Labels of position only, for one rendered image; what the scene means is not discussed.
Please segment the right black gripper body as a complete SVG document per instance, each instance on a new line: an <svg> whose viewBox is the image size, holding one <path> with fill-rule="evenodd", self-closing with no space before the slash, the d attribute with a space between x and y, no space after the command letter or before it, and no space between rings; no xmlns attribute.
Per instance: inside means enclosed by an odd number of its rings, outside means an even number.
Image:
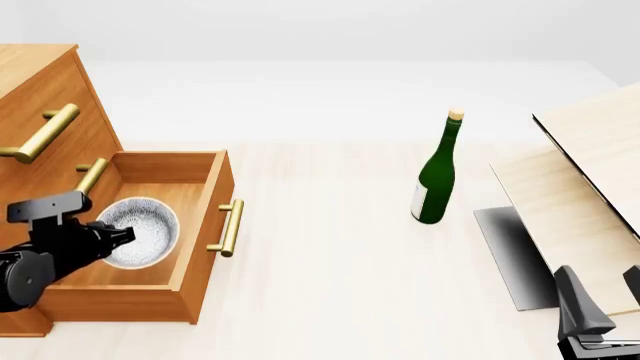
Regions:
<svg viewBox="0 0 640 360"><path fill-rule="evenodd" d="M558 335L564 360L640 360L640 341L608 341L599 334Z"/></svg>

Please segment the small black plate on stalk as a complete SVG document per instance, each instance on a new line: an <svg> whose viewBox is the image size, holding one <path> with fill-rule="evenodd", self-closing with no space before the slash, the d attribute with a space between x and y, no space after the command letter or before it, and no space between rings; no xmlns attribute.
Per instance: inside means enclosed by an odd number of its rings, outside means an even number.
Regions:
<svg viewBox="0 0 640 360"><path fill-rule="evenodd" d="M82 191L68 191L39 199L11 203L7 206L7 222L61 226L67 218L88 212L92 200Z"/></svg>

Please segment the black bowl with speckled inside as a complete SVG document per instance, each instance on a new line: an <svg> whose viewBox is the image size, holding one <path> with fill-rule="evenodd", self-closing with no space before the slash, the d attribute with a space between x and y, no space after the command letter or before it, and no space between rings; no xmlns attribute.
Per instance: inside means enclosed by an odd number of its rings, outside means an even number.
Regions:
<svg viewBox="0 0 640 360"><path fill-rule="evenodd" d="M160 263L174 250L180 235L179 219L166 203L151 197L128 197L112 203L97 221L117 229L132 227L135 239L118 246L104 262L124 270L145 269Z"/></svg>

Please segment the green wine bottle with cork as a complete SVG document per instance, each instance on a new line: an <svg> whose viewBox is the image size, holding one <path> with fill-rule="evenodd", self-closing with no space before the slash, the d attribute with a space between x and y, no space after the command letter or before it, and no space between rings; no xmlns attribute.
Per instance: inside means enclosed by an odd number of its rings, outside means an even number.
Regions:
<svg viewBox="0 0 640 360"><path fill-rule="evenodd" d="M463 110L449 110L437 149L419 173L410 212L422 224L444 217L455 183L454 148L463 118Z"/></svg>

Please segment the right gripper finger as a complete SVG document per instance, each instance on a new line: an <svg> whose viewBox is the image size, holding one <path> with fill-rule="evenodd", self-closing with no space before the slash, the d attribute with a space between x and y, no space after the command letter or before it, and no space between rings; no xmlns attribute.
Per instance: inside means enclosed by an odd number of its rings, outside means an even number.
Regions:
<svg viewBox="0 0 640 360"><path fill-rule="evenodd" d="M632 296L640 305L640 266L631 266L623 273L623 278Z"/></svg>
<svg viewBox="0 0 640 360"><path fill-rule="evenodd" d="M570 266L554 272L559 302L558 339L580 335L604 335L616 324L593 301Z"/></svg>

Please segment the open wooden drawer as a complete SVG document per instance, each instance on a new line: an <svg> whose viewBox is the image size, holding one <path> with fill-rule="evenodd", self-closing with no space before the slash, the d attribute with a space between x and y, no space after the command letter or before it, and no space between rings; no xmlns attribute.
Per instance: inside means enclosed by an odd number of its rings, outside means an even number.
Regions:
<svg viewBox="0 0 640 360"><path fill-rule="evenodd" d="M226 151L116 152L91 191L93 221L118 200L151 197L176 213L176 247L159 263L125 270L102 260L48 287L36 308L52 321L197 323L234 179Z"/></svg>

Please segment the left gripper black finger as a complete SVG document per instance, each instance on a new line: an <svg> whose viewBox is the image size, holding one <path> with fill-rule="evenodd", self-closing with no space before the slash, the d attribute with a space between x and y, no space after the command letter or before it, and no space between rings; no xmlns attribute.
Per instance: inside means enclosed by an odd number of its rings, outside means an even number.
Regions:
<svg viewBox="0 0 640 360"><path fill-rule="evenodd" d="M122 245L129 244L136 239L133 227L117 229L114 226L107 226L106 234L108 236L107 241L111 246L111 250L115 250Z"/></svg>

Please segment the pale wood board, black edge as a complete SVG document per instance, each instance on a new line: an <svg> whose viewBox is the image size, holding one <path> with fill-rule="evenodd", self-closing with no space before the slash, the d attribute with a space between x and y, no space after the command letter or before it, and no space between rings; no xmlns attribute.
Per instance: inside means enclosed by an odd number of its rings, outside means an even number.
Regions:
<svg viewBox="0 0 640 360"><path fill-rule="evenodd" d="M640 82L532 117L640 240Z"/></svg>

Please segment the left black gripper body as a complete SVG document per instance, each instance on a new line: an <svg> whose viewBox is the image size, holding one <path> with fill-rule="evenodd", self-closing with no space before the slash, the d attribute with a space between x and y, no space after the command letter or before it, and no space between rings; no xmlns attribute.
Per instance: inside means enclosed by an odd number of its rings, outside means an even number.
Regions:
<svg viewBox="0 0 640 360"><path fill-rule="evenodd" d="M29 239L36 253L52 256L56 271L76 271L111 254L109 236L103 232L110 229L102 221L81 224L77 218L68 218L61 225L54 220L40 221L29 231Z"/></svg>

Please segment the wooden cabinet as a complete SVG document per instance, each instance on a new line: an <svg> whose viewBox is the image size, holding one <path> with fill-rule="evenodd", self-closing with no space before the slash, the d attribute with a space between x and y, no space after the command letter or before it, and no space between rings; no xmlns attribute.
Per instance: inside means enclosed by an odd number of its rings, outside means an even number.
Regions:
<svg viewBox="0 0 640 360"><path fill-rule="evenodd" d="M42 113L80 109L31 163L0 157L0 250L28 239L26 224L6 221L8 204L70 191L79 164L122 149L74 44L0 44L0 147L20 147L46 123Z"/></svg>

